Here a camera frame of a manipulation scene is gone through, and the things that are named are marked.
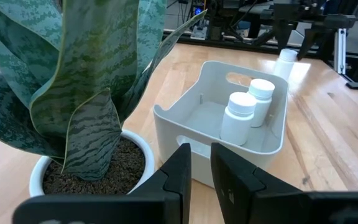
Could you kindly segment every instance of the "white flower pot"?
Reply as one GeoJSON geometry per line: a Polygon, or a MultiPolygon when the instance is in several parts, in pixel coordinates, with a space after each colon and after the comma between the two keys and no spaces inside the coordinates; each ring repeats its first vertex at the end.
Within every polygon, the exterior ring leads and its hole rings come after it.
{"type": "MultiPolygon", "coordinates": [[[[129,192],[131,193],[154,174],[154,154],[150,146],[139,135],[128,130],[122,130],[121,136],[135,143],[142,150],[145,158],[145,167],[143,175],[140,178],[139,182],[135,185],[135,187],[129,192]]],[[[51,158],[47,156],[42,156],[32,170],[29,184],[29,191],[31,197],[45,195],[44,190],[42,188],[42,182],[44,179],[45,171],[47,170],[51,161],[51,158]]]]}

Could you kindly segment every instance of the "bin handle hole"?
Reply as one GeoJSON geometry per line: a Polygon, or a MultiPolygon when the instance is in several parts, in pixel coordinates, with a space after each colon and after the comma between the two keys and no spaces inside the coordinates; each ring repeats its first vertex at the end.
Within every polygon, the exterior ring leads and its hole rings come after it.
{"type": "Polygon", "coordinates": [[[229,83],[234,83],[237,85],[242,85],[242,86],[248,87],[250,85],[251,81],[253,80],[253,78],[251,78],[247,75],[240,74],[240,73],[229,72],[226,74],[226,80],[229,83]]]}

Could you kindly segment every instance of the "snake plant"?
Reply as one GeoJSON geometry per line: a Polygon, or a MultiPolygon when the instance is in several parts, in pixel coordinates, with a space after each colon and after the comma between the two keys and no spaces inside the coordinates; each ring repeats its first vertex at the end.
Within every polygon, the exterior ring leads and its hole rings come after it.
{"type": "Polygon", "coordinates": [[[151,74],[205,12],[162,39],[166,0],[0,0],[0,141],[84,180],[106,173],[151,74]]]}

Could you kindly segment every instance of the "wooden table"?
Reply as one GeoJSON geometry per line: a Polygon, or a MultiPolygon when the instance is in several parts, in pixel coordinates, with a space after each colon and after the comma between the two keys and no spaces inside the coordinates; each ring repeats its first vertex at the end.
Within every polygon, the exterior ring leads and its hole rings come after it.
{"type": "MultiPolygon", "coordinates": [[[[197,80],[206,60],[264,72],[276,55],[178,44],[154,72],[142,101],[124,127],[158,144],[152,106],[168,108],[197,80]]],[[[235,82],[246,82],[234,76],[235,82]]],[[[358,91],[319,60],[303,59],[290,77],[285,145],[271,174],[302,190],[358,190],[358,91]]],[[[10,223],[16,206],[29,197],[28,181],[39,156],[0,142],[0,223],[10,223]]],[[[223,223],[213,189],[193,181],[190,223],[223,223]]]]}

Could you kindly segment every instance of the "bottle cap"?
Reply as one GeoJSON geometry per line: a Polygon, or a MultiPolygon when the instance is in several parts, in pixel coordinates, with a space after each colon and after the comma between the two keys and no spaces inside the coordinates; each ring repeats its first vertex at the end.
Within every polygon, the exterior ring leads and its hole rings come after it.
{"type": "Polygon", "coordinates": [[[230,94],[227,108],[237,115],[252,114],[255,111],[256,99],[249,93],[235,92],[230,94]]]}
{"type": "Polygon", "coordinates": [[[291,49],[283,49],[280,52],[280,58],[289,62],[294,62],[298,52],[291,49]]]}
{"type": "Polygon", "coordinates": [[[273,95],[274,88],[273,83],[261,78],[256,78],[251,81],[248,92],[256,98],[269,99],[273,95]]]}

